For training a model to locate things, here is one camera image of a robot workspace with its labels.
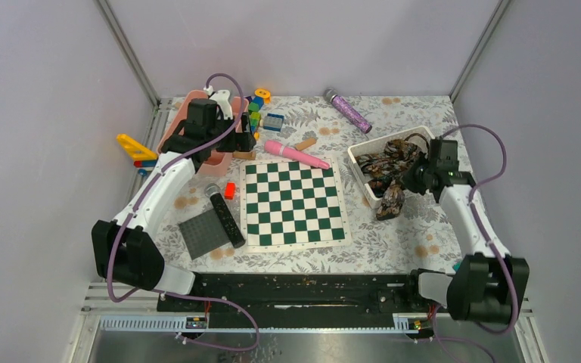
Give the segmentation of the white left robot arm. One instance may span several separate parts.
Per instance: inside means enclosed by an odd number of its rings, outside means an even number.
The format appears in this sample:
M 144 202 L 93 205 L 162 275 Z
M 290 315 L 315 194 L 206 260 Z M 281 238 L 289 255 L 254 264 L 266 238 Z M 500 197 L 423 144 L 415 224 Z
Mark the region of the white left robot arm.
M 137 194 L 112 220 L 98 220 L 92 228 L 96 272 L 107 283 L 174 293 L 188 311 L 202 306 L 205 292 L 194 284 L 194 272 L 167 263 L 154 240 L 170 203 L 214 151 L 230 154 L 254 146 L 248 105 L 242 95 L 209 86 L 188 94 Z

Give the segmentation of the white perforated plastic basket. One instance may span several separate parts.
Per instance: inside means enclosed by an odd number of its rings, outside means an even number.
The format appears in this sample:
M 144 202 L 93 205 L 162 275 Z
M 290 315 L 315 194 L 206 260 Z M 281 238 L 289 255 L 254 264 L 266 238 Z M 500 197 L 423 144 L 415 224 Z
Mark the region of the white perforated plastic basket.
M 416 126 L 348 147 L 352 173 L 372 209 L 381 207 L 391 183 L 428 152 L 433 139 L 428 127 Z

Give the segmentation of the brown floral patterned tie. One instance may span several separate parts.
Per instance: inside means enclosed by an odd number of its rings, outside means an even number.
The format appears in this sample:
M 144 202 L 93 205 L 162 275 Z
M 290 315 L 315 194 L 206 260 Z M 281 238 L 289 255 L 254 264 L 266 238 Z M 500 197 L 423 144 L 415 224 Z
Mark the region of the brown floral patterned tie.
M 381 199 L 375 218 L 378 221 L 394 219 L 400 215 L 405 202 L 405 187 L 401 177 L 415 162 L 419 153 L 425 153 L 409 139 L 389 140 L 380 153 L 356 157 L 364 175 L 370 176 L 368 185 L 374 196 Z

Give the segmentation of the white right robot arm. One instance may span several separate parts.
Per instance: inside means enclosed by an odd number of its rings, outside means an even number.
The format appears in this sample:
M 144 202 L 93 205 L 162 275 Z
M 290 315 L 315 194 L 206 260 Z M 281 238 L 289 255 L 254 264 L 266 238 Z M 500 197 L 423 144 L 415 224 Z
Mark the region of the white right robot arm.
M 510 329 L 519 316 L 530 268 L 525 259 L 510 254 L 474 202 L 477 184 L 472 174 L 459 169 L 457 141 L 431 140 L 427 154 L 419 155 L 402 183 L 413 193 L 433 195 L 463 254 L 453 275 L 418 272 L 418 282 L 403 292 L 406 306 L 421 312 L 435 302 L 456 321 Z

